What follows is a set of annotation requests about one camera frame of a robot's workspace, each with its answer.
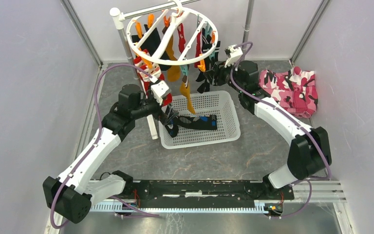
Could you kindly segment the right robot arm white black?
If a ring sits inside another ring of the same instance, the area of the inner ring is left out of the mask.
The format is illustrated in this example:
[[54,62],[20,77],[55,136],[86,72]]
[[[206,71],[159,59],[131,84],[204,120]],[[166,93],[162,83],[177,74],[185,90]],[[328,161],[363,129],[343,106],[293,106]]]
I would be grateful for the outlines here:
[[332,158],[327,131],[299,121],[280,107],[273,95],[263,89],[256,63],[244,60],[234,67],[219,61],[210,76],[216,85],[234,88],[242,107],[268,123],[290,146],[286,163],[263,177],[262,194],[266,198],[276,198],[286,185],[320,180],[315,174],[321,170],[326,170],[324,179],[329,180]]

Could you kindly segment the black sock blue accents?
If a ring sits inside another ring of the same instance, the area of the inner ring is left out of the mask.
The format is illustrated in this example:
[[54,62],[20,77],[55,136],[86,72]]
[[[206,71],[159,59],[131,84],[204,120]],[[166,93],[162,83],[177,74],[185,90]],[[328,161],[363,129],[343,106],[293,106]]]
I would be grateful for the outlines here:
[[217,116],[180,116],[176,112],[176,118],[172,120],[172,124],[165,125],[164,127],[172,138],[178,135],[179,127],[192,130],[215,131],[218,129]]

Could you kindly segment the black sock white stripes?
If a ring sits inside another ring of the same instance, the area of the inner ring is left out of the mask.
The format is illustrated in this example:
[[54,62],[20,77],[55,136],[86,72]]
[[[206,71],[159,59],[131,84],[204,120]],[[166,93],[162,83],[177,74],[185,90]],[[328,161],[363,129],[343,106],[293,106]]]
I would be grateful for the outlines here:
[[[208,35],[206,34],[206,29],[202,28],[202,33],[201,33],[201,50],[200,52],[202,54],[205,54],[211,47],[212,47],[212,32],[209,33]],[[212,54],[204,59],[204,63],[206,66],[206,72],[212,70],[214,67],[215,63],[219,61],[219,51],[221,47],[221,42],[218,41],[216,44],[215,50],[212,52]],[[203,82],[198,88],[197,92],[202,94],[204,92],[209,92],[210,91],[210,85],[213,83],[213,78],[206,77],[204,72],[200,72],[197,79],[197,82]]]

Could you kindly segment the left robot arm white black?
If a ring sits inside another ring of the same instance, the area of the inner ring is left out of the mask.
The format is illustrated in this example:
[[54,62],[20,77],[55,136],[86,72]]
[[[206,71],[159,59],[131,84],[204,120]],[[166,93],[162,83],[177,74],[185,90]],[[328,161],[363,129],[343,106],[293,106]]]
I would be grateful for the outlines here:
[[114,195],[129,198],[133,185],[123,176],[112,174],[94,184],[90,180],[105,158],[135,128],[135,121],[147,116],[164,120],[162,106],[171,89],[164,81],[150,85],[144,93],[138,85],[127,84],[119,92],[118,101],[103,117],[101,127],[75,161],[58,177],[47,177],[43,191],[51,215],[58,213],[77,224],[91,207]]

